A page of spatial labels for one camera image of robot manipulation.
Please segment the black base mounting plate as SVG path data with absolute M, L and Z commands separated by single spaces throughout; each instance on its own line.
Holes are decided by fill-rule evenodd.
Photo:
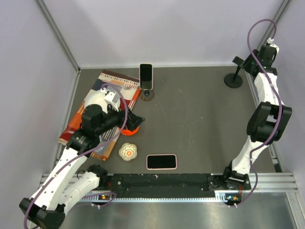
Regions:
M 113 174 L 100 182 L 98 190 L 109 190 L 117 198 L 206 198 L 218 190 L 250 190 L 249 180 L 228 183 L 223 175 L 203 174 Z

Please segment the orange plastic bowl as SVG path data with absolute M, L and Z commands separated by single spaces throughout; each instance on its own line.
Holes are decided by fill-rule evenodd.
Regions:
M 123 134 L 123 135 L 125 135 L 125 136 L 132 136 L 132 135 L 134 135 L 134 134 L 136 134 L 137 132 L 138 132 L 138 130 L 139 130 L 139 126 L 135 129 L 135 130 L 133 130 L 133 131 L 131 131 L 131 130 L 128 130 L 128 129 L 123 129 L 122 130 L 122 132 L 121 132 L 121 134 Z

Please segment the grey phone stand wooden base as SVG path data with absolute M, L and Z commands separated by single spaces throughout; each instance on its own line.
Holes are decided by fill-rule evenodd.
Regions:
M 139 97 L 143 100 L 143 101 L 150 101 L 154 98 L 155 96 L 155 92 L 153 89 L 151 90 L 141 90 Z

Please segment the white round plate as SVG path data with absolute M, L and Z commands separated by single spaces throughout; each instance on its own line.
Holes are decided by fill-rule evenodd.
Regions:
M 107 106 L 110 104 L 107 104 L 104 100 L 104 95 L 101 93 L 101 90 L 97 91 L 90 91 L 90 93 L 86 96 L 84 100 L 84 108 L 87 108 L 89 105 L 97 104 L 102 108 L 102 111 L 105 113 L 108 113 Z

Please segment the colourful patchwork placemat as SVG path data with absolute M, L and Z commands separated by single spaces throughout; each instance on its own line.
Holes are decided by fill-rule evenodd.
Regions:
M 99 77 L 96 79 L 94 84 L 92 85 L 91 89 L 88 90 L 88 93 L 86 96 L 90 93 L 90 91 L 97 91 L 100 90 L 102 85 L 104 83 L 110 83 L 118 87 L 120 89 L 121 94 L 126 101 L 127 106 L 130 108 L 130 110 L 133 109 L 134 104 L 136 103 L 139 93 L 140 93 L 140 82 L 139 79 L 129 77 L 124 74 L 115 73 L 108 70 L 103 70 Z M 67 127 L 63 131 L 63 133 L 60 135 L 58 142 L 62 145 L 66 145 L 71 137 L 71 135 L 79 128 L 81 123 L 81 115 L 84 112 L 84 100 L 86 96 L 82 96 L 83 101 L 78 103 L 79 108 L 76 110 L 75 114 L 72 116 L 72 119 L 69 121 Z M 111 139 L 114 135 L 116 135 L 119 132 L 119 127 L 114 127 L 111 130 L 107 131 L 102 135 L 102 140 L 108 141 Z M 106 161 L 119 136 L 118 135 L 115 139 L 113 139 L 108 145 L 104 146 L 103 148 L 97 149 L 96 151 L 93 151 L 90 156 L 94 157 L 99 160 Z

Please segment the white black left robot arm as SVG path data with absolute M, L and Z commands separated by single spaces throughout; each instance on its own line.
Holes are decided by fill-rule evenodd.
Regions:
M 42 229 L 58 229 L 68 212 L 87 193 L 105 188 L 107 171 L 99 165 L 90 166 L 83 178 L 71 186 L 69 183 L 91 152 L 109 144 L 109 141 L 101 143 L 100 136 L 114 127 L 134 131 L 144 120 L 127 106 L 122 110 L 109 104 L 104 112 L 98 104 L 88 105 L 81 116 L 79 129 L 70 137 L 53 171 L 30 198 L 20 202 L 24 228 L 30 221 Z

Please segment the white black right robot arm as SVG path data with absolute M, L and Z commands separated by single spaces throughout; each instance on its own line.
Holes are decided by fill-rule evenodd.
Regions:
M 292 108 L 278 100 L 277 70 L 272 67 L 278 52 L 275 44 L 265 44 L 253 50 L 246 60 L 238 56 L 233 59 L 237 71 L 243 69 L 253 77 L 259 104 L 248 122 L 246 143 L 224 170 L 222 182 L 226 188 L 246 184 L 251 165 L 272 142 L 281 138 L 292 115 Z

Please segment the white-cased smartphone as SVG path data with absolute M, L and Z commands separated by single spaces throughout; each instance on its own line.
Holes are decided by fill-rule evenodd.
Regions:
M 142 90 L 153 89 L 153 66 L 150 63 L 141 63 L 139 66 L 140 88 Z

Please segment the pink-cased phone on table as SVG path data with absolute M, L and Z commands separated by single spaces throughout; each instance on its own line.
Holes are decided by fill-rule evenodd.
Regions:
M 148 155 L 146 157 L 148 170 L 173 170 L 177 168 L 177 156 L 175 154 Z

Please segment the aluminium frame rail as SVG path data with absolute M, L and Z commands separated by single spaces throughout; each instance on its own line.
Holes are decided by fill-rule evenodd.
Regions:
M 52 181 L 40 199 L 48 204 L 72 201 L 105 202 L 116 194 L 118 202 L 239 201 L 247 194 L 285 193 L 298 190 L 292 174 L 250 174 L 243 184 L 226 184 L 213 174 L 109 174 L 73 175 L 63 184 Z

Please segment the crocheted flower coaster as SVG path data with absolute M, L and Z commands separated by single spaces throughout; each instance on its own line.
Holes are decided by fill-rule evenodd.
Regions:
M 131 143 L 124 143 L 119 149 L 119 156 L 124 161 L 131 161 L 137 157 L 137 146 Z

